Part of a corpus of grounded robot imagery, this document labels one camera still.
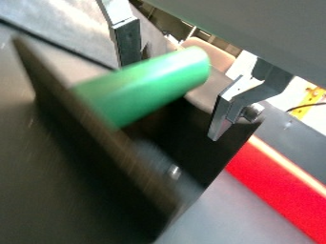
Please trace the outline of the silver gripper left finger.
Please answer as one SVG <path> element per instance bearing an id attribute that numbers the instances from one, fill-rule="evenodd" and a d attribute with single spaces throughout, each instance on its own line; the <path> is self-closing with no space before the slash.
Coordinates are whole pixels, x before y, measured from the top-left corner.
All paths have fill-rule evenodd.
<path id="1" fill-rule="evenodd" d="M 115 44 L 119 65 L 127 66 L 142 60 L 141 20 L 134 15 L 129 0 L 97 0 L 107 21 Z"/>

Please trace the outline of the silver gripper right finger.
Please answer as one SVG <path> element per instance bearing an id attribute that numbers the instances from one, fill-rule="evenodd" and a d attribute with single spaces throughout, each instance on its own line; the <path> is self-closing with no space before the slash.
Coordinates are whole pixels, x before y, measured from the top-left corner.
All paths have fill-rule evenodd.
<path id="1" fill-rule="evenodd" d="M 217 97 L 207 132 L 213 141 L 222 137 L 241 117 L 245 117 L 252 123 L 258 120 L 264 110 L 258 102 L 282 93 L 294 75 L 260 58 L 252 71 L 252 77 L 261 81 L 260 85 L 242 91 L 244 76 L 240 75 Z"/>

